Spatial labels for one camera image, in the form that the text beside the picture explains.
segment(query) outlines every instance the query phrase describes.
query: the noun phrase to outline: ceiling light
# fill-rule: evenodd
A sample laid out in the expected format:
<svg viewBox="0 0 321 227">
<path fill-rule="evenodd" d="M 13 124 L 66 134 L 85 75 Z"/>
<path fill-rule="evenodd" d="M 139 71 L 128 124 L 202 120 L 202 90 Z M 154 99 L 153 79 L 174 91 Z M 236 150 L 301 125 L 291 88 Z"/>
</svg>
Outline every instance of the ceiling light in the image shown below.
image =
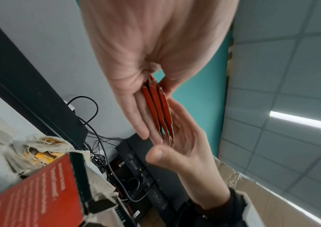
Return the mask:
<svg viewBox="0 0 321 227">
<path fill-rule="evenodd" d="M 319 121 L 319 120 L 309 119 L 309 118 L 305 118 L 305 117 L 298 117 L 298 116 L 274 112 L 274 111 L 270 112 L 270 116 L 278 118 L 278 119 L 283 119 L 283 120 L 287 120 L 290 122 L 299 123 L 302 125 L 309 125 L 309 126 L 313 126 L 313 127 L 321 129 L 321 121 Z"/>
</svg>

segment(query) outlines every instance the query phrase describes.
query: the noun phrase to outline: red object in hand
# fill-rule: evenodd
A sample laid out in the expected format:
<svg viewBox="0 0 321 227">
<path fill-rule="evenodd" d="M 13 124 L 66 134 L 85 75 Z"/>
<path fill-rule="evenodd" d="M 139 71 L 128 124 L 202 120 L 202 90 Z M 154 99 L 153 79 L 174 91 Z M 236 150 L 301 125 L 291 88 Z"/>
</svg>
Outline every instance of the red object in hand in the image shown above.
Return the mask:
<svg viewBox="0 0 321 227">
<path fill-rule="evenodd" d="M 172 146 L 174 143 L 172 116 L 164 91 L 151 76 L 142 86 L 142 92 L 147 100 L 156 128 L 163 140 L 166 139 L 168 144 Z"/>
</svg>

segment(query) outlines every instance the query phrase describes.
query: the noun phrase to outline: green wall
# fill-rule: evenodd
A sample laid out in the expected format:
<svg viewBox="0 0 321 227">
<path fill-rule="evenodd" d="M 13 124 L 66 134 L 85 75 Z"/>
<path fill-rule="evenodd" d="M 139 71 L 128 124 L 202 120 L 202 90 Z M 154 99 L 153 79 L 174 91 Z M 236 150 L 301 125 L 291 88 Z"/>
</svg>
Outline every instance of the green wall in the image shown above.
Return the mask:
<svg viewBox="0 0 321 227">
<path fill-rule="evenodd" d="M 223 128 L 227 55 L 230 33 L 210 62 L 172 95 L 185 106 L 197 124 L 206 132 L 212 153 L 217 157 Z M 163 71 L 154 78 L 160 81 Z"/>
</svg>

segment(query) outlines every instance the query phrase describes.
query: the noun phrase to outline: hand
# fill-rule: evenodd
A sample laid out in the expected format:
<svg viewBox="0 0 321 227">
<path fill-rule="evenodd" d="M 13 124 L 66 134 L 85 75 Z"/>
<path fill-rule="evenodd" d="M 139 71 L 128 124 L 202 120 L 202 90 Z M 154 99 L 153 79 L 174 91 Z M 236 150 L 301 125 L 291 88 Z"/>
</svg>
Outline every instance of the hand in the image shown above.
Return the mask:
<svg viewBox="0 0 321 227">
<path fill-rule="evenodd" d="M 222 43 L 238 0 L 80 0 L 98 63 L 138 133 L 162 144 L 140 88 L 160 68 L 167 97 L 198 73 Z"/>
<path fill-rule="evenodd" d="M 154 146 L 146 161 L 177 173 L 189 197 L 203 209 L 223 205 L 230 191 L 215 165 L 207 135 L 181 104 L 172 98 L 168 102 L 175 143 Z"/>
</svg>

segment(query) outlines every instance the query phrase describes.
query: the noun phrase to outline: black sleeve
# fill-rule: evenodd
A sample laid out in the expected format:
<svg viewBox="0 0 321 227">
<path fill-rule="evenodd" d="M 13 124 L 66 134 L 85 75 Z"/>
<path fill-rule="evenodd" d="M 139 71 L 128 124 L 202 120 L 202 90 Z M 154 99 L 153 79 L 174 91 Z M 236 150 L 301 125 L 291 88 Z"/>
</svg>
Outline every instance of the black sleeve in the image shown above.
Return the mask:
<svg viewBox="0 0 321 227">
<path fill-rule="evenodd" d="M 211 210 L 203 210 L 200 206 L 190 202 L 182 214 L 175 221 L 177 227 L 247 227 L 242 220 L 244 208 L 247 206 L 242 195 L 237 194 L 232 188 L 230 199 L 227 203 Z"/>
</svg>

